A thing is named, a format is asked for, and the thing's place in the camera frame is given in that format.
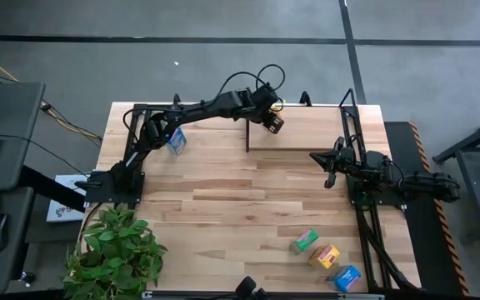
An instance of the green plant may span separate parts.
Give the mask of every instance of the green plant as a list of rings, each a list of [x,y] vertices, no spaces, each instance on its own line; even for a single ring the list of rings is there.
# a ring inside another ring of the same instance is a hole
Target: green plant
[[[148,282],[158,285],[166,247],[157,244],[146,221],[133,220],[134,211],[125,205],[108,207],[98,216],[82,232],[86,252],[80,241],[68,251],[64,297],[141,299]]]

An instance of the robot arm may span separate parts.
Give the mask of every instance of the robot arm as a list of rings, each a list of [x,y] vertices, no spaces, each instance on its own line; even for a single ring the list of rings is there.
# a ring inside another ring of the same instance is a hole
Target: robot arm
[[[310,157],[329,173],[325,188],[332,188],[336,173],[342,173],[360,181],[364,189],[370,192],[395,188],[405,196],[427,193],[448,203],[460,198],[460,186],[446,173],[405,171],[386,155],[375,151],[366,152],[364,160],[359,162],[353,148],[344,147],[343,137],[338,138],[333,149],[311,152]],[[396,166],[399,173],[393,172],[393,166]]]
[[[154,113],[144,121],[140,130],[140,138],[134,145],[127,159],[112,166],[112,186],[114,192],[123,193],[133,185],[133,173],[152,151],[160,149],[172,137],[175,130],[187,123],[208,118],[231,118],[237,121],[245,118],[250,122],[262,124],[271,133],[277,134],[284,121],[271,110],[271,106],[279,101],[274,89],[265,84],[255,92],[249,89],[225,92],[210,102],[201,101],[191,105],[175,102],[171,108],[149,108]]]

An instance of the gray floor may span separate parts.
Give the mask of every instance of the gray floor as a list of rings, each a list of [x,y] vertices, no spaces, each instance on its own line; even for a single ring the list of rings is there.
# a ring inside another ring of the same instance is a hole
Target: gray floor
[[[480,40],[480,0],[348,0],[347,5],[355,38]],[[0,33],[344,38],[338,0],[0,0]],[[388,121],[416,122],[429,157],[480,124],[480,47],[361,46],[357,60],[367,103],[380,104]],[[209,99],[229,74],[256,72],[267,63],[287,71],[279,94],[289,102],[308,90],[315,103],[336,103],[353,86],[345,45],[0,42],[2,66],[22,81],[45,82],[48,101],[99,134],[113,101],[165,101],[174,93],[187,101]],[[279,80],[277,73],[267,78]],[[252,80],[240,77],[230,88],[246,85]],[[45,115],[33,138],[82,170],[96,163],[95,146]],[[49,176],[72,173],[34,147],[27,162]],[[454,162],[435,168],[459,176]],[[467,197],[444,209],[454,237],[479,228]],[[66,245],[32,249],[27,266],[39,279],[31,288],[62,286],[58,275]],[[480,296],[480,242],[457,250],[470,293]],[[16,283],[9,288],[23,289]]]

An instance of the colorful box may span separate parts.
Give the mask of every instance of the colorful box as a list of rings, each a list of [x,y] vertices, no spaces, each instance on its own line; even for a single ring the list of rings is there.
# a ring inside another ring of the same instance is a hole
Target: colorful box
[[[313,267],[321,264],[324,268],[329,269],[339,256],[340,252],[333,245],[321,246],[314,251],[308,259],[308,263]]]
[[[166,143],[167,149],[170,153],[179,155],[181,151],[184,149],[184,145],[186,145],[187,139],[184,137],[183,130],[181,128],[175,129],[173,132],[172,138]]]
[[[325,281],[334,284],[336,289],[347,293],[360,277],[360,272],[354,266],[341,266],[332,275],[329,275]]]
[[[296,254],[302,253],[303,251],[307,250],[307,248],[310,247],[310,245],[312,245],[317,239],[318,234],[314,231],[314,229],[309,228],[300,237],[292,242],[290,245],[290,250]]]

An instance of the yellow box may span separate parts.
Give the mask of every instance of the yellow box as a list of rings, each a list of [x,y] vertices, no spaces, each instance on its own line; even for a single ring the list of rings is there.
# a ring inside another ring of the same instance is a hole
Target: yellow box
[[[310,256],[308,263],[313,267],[316,266],[316,263],[319,263],[324,268],[329,269],[339,256],[340,252],[333,245],[321,246]]]

